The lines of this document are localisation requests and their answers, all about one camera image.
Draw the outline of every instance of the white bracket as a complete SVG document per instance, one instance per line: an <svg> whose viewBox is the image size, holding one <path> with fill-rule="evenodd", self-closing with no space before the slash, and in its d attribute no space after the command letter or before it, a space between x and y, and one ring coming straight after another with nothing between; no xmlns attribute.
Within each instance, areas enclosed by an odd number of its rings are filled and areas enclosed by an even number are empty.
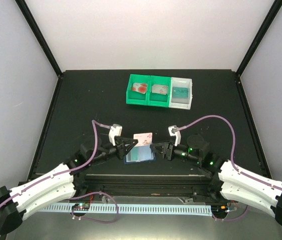
<svg viewBox="0 0 282 240"><path fill-rule="evenodd" d="M110 140L110 143L115 146L115 139L114 137L115 136L121 136L121 133L122 133L122 129L123 127L121 125L118 125L118 124L113 124L111 126L111 129L110 129L110 132L109 132L109 140Z"/></svg>
<svg viewBox="0 0 282 240"><path fill-rule="evenodd" d="M176 125L173 125L173 126L169 126L169 133L170 133L170 136L171 137L176 137L175 139L175 146L178 146L181 142L181 133L180 131L173 131L177 128Z"/></svg>

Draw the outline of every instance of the black frame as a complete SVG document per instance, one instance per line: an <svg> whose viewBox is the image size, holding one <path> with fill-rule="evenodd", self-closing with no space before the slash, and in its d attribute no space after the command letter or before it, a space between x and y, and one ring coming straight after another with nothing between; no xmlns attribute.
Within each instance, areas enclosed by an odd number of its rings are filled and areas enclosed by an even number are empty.
<svg viewBox="0 0 282 240"><path fill-rule="evenodd" d="M31 169L30 169L30 172L29 172L28 179L31 179L33 177L33 173L35 172L36 163L40 159L40 155L41 155L43 145L44 145L44 142L45 142L45 139L46 139L47 131L48 131L48 128L49 128L49 125L50 125L50 122L51 122L51 118L52 118L52 115L53 115L53 112L54 112L55 104L56 104L56 101L57 101L57 98L58 98L58 95L59 95L59 91L60 91L60 87L61 87L61 84L62 84L63 73L62 73L59 65L57 64L56 59L54 58L53 53L50 50L47 42L45 41L45 38L44 38L42 32L40 31L39 26L37 25L30 9L28 8L26 1L25 0L15 0L15 2L18 4L21 12L23 13L26 21L28 22L30 28L32 29L35 37L37 38L37 40L39 42L39 44L41 45L46 57L48 58L50 64L52 65L56 75L58 76L57 85L56 85L56 88L55 88L55 91L54 91L54 94L53 94L53 98L52 98L52 101L51 101L51 104L50 104L50 107L49 107L49 111L48 111L48 114L47 114L47 117L46 117L46 120L45 120L45 123L44 123L44 127L43 127L43 130L42 130L42 133L41 133L41 136L40 136L40 139L39 139L39 143L38 143L35 155L34 155L34 159L33 159L32 165L31 165ZM250 108L249 108L249 105L248 105L248 102L247 102L247 99L246 99L246 95L245 95L243 86L241 84L240 76L242 75L242 73L244 72L245 68L247 67L249 61L253 57L253 54L255 53L255 51L256 51L257 47L259 46L260 42L262 41L264 35L266 34L268 28L270 27L272 21L274 20L275 16L277 15L278 11L280 10L281 6L282 6L282 0L274 0L268 14L266 15L262 25L260 26L260 28L259 28L257 34L255 35L249 49L246 52L240 66L238 67L238 69L236 71L236 80L235 80L237 90L238 90L238 93L239 93L239 96L240 96L240 100L241 100L241 103L242 103L242 107L243 107L243 110L244 110L244 113L245 113L245 116L246 116L246 120L247 120L249 129L250 129L252 140L253 140L253 143L254 143L254 147L255 147L255 150L256 150L256 153L257 153L257 156L258 156L258 160L259 160L259 163L260 163L261 170L263 172L263 175L265 177L268 177L268 178L271 177L271 174L270 174L270 171L269 171L266 159L265 159L265 155L264 155L261 143L260 143L260 139L259 139L258 134L257 134L257 130L256 130L256 127L255 127L255 124L254 124L254 121L253 121L253 117L252 117L252 114L251 114L251 111L250 111Z"/></svg>

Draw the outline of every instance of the black work surface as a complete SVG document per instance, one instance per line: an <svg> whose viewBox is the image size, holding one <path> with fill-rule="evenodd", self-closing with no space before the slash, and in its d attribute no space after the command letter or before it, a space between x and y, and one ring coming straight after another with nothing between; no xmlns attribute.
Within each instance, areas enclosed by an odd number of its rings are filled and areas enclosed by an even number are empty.
<svg viewBox="0 0 282 240"><path fill-rule="evenodd" d="M191 110L125 103L130 74L192 79ZM181 127L205 115L228 119L236 134L235 162L261 174L259 161L230 70L70 70L64 73L37 174L45 174L79 149L93 134L91 120L123 126L122 137L153 133L153 142L171 139L168 126ZM106 141L108 130L98 127ZM200 133L215 153L230 157L231 131L220 119L207 119L181 131L182 144L189 135ZM117 158L92 166L87 174L97 175L201 175L191 162L157 158L156 161L124 164Z"/></svg>

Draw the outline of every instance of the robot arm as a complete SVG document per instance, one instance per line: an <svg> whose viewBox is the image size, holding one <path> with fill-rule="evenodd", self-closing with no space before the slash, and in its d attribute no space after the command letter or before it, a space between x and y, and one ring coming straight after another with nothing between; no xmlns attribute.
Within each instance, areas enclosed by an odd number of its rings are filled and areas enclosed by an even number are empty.
<svg viewBox="0 0 282 240"><path fill-rule="evenodd" d="M137 140L120 137L121 131L122 127L115 124L110 129L109 144L101 146L101 140L98 139L94 161L108 159L113 155L122 160L137 144ZM93 143L85 142L73 156L39 178L10 190L6 186L1 187L0 205L7 199L11 200L0 207L0 235L17 229L23 220L52 203L84 194L81 191L86 191L87 184L80 173L86 167L74 169L91 157L93 149Z"/></svg>
<svg viewBox="0 0 282 240"><path fill-rule="evenodd" d="M215 202L224 199L244 203L266 212L282 225L281 181L260 176L222 159L210 151L209 143L199 134L191 135L187 145L181 145L181 135L176 129L176 126L169 127L175 140L154 143L151 149L170 161L174 158L192 161L211 179L205 197Z"/></svg>

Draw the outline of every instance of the white wall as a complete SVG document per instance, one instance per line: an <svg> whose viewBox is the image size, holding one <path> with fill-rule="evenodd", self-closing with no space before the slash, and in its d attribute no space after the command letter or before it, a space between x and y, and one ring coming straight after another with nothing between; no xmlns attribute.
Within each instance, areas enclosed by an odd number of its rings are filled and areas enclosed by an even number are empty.
<svg viewBox="0 0 282 240"><path fill-rule="evenodd" d="M273 0L26 2L63 71L235 71Z"/></svg>
<svg viewBox="0 0 282 240"><path fill-rule="evenodd" d="M244 71L242 83L270 170L282 181L282 8Z"/></svg>
<svg viewBox="0 0 282 240"><path fill-rule="evenodd" d="M26 180L56 80L15 1L0 0L0 187Z"/></svg>

